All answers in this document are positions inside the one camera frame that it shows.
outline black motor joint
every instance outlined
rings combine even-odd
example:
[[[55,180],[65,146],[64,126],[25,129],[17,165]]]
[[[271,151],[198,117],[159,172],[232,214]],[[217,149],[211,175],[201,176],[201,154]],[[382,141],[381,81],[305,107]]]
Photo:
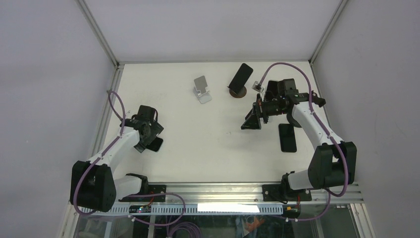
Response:
[[[158,123],[158,112],[156,109],[141,105],[137,114],[131,119],[125,120],[125,126],[132,127],[139,132],[140,141],[134,146],[142,153],[145,149],[158,151],[163,143],[158,135],[163,131],[163,127]]]
[[[325,105],[325,99],[318,97],[313,91],[311,95],[309,93],[299,93],[293,78],[281,81],[270,80],[264,99],[261,98],[259,93],[257,94],[257,100],[245,117],[245,122],[242,124],[241,129],[261,129],[260,118],[265,124],[268,123],[269,116],[281,114],[287,115],[287,120],[290,124],[300,127],[299,123],[292,118],[293,106],[300,102],[309,101],[309,96],[312,97],[312,102],[319,107]]]

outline wire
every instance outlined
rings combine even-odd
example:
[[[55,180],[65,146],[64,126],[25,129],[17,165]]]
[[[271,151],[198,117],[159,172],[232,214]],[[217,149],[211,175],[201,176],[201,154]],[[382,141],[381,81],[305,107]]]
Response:
[[[150,202],[146,205],[146,206],[150,206],[152,203],[153,203],[153,200],[155,199],[155,197],[152,197],[151,199],[150,199]]]
[[[192,222],[181,222],[170,229],[168,237],[172,237],[178,230],[185,230],[190,235],[190,238],[201,238],[202,234],[200,228]]]
[[[287,66],[290,66],[290,67],[296,69],[297,71],[299,71],[299,73],[301,73],[303,75],[303,77],[306,79],[306,82],[308,83],[309,94],[310,94],[310,96],[309,96],[309,109],[311,110],[311,113],[314,116],[315,120],[318,122],[318,124],[322,127],[322,129],[327,134],[327,137],[331,140],[331,142],[337,148],[338,153],[340,154],[340,157],[341,157],[342,162],[343,162],[343,167],[344,167],[344,185],[343,185],[343,190],[341,190],[341,193],[339,193],[339,194],[333,193],[328,188],[325,189],[325,190],[328,191],[328,193],[331,194],[331,195],[333,195],[333,196],[341,197],[341,196],[343,196],[346,193],[346,191],[347,191],[347,185],[349,183],[349,170],[347,168],[347,161],[346,161],[346,158],[344,156],[344,153],[341,150],[340,146],[338,145],[337,141],[335,141],[334,137],[331,136],[330,131],[326,128],[326,126],[324,125],[324,123],[321,121],[321,119],[318,117],[318,115],[314,111],[314,107],[312,106],[312,87],[311,87],[311,83],[309,82],[309,78],[306,76],[306,74],[300,68],[294,66],[293,64],[286,63],[286,62],[277,62],[277,63],[274,63],[274,64],[270,65],[270,67],[268,67],[268,69],[265,71],[263,77],[261,78],[261,81],[260,81],[259,84],[261,85],[263,83],[265,77],[268,74],[268,71],[270,71],[270,69],[272,67],[274,67],[276,65],[279,65],[279,64],[287,65]]]
[[[331,204],[331,193],[328,193],[328,201],[327,201],[327,204],[326,204],[326,206],[325,206],[324,210],[323,210],[321,213],[319,213],[319,214],[318,214],[317,216],[315,216],[315,217],[311,217],[311,218],[303,218],[303,219],[297,219],[296,221],[307,222],[307,221],[316,220],[316,219],[318,219],[318,218],[322,217],[323,215],[325,215],[325,213],[326,213],[326,212],[328,211],[328,209],[329,209],[329,205],[330,205],[330,204]],[[284,220],[288,219],[287,217],[283,217],[283,216],[273,216],[273,217],[277,217],[277,218],[284,219]]]
[[[136,195],[136,194],[133,194],[133,195],[129,195],[128,197],[145,198],[145,197],[158,197],[158,196],[164,196],[164,195],[175,196],[175,197],[178,197],[179,199],[181,199],[181,201],[182,201],[182,205],[183,205],[184,208],[182,209],[181,215],[179,215],[179,217],[177,219],[175,219],[175,221],[169,222],[169,223],[166,223],[166,224],[157,224],[157,223],[150,223],[150,222],[142,221],[142,220],[137,219],[135,217],[133,217],[133,221],[138,221],[138,222],[141,222],[143,224],[146,224],[146,225],[149,225],[149,226],[156,226],[156,227],[170,226],[172,224],[175,224],[177,221],[179,221],[179,219],[181,219],[181,217],[184,216],[184,213],[187,210],[187,208],[186,208],[185,200],[180,195],[178,195],[176,193],[167,192],[167,193],[148,194],[148,195]]]
[[[299,209],[301,205],[301,197],[298,195],[298,203],[296,204],[296,207]]]
[[[115,111],[114,106],[112,105],[111,102],[111,94],[114,94],[117,99],[119,100],[119,103],[121,104],[121,108],[122,108],[122,117]],[[73,206],[74,209],[76,210],[77,213],[79,213],[82,216],[88,216],[88,215],[92,215],[93,213],[96,212],[96,210],[93,210],[91,212],[82,212],[79,207],[77,206],[77,196],[79,195],[79,190],[80,187],[83,183],[83,181],[85,180],[86,176],[88,175],[89,171],[93,168],[93,166],[95,166],[96,163],[99,162],[99,160],[101,160],[104,155],[111,149],[111,147],[121,138],[123,132],[124,132],[124,125],[125,125],[125,108],[124,108],[124,104],[122,103],[122,100],[120,98],[120,96],[114,92],[109,90],[108,91],[108,102],[112,108],[112,110],[114,111],[115,115],[121,120],[121,130],[120,130],[120,136],[117,136],[101,153],[101,156],[97,157],[90,165],[89,167],[84,171],[84,173],[82,174],[82,176],[79,179],[79,182],[76,185],[76,188],[74,189],[74,195],[73,195]]]

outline aluminum frame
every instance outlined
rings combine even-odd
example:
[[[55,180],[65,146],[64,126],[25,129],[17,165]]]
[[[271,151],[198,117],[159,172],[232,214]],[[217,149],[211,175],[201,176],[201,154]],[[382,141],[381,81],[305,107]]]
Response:
[[[372,222],[370,221],[368,211],[366,210],[366,205],[364,203],[350,204],[350,211],[355,227],[359,232],[359,237],[376,238]]]

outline orange object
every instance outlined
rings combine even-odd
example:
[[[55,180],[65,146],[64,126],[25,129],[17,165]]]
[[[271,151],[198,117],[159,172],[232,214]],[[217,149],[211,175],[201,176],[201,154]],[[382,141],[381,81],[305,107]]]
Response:
[[[249,232],[252,232],[253,230],[255,230],[257,227],[261,226],[263,223],[265,222],[264,219],[258,220],[258,218],[256,216],[254,216],[254,222],[252,222],[251,224],[249,224],[248,222],[245,223],[245,225],[247,227],[245,227],[245,229]]]

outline white label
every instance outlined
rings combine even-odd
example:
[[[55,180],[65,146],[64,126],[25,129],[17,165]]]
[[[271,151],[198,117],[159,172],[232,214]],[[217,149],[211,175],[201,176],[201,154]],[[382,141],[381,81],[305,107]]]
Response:
[[[231,204],[231,203],[199,203],[197,204],[199,212],[246,212],[259,213],[257,205]]]

